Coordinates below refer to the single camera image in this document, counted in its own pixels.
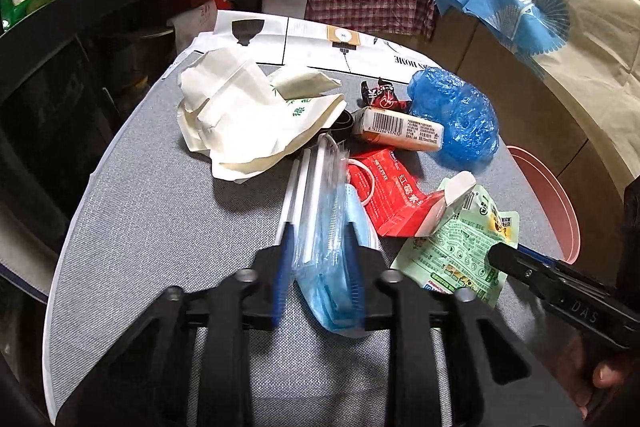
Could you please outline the person's right hand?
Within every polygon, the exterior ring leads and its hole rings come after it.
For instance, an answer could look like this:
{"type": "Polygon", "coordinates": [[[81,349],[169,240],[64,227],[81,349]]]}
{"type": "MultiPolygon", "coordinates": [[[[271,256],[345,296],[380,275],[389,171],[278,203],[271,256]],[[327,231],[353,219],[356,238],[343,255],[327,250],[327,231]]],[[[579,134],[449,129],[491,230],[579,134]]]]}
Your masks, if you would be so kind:
{"type": "Polygon", "coordinates": [[[550,369],[584,421],[596,417],[594,403],[599,391],[603,391],[605,400],[610,401],[639,368],[639,359],[629,358],[628,355],[597,363],[588,359],[585,336],[575,334],[550,369]]]}

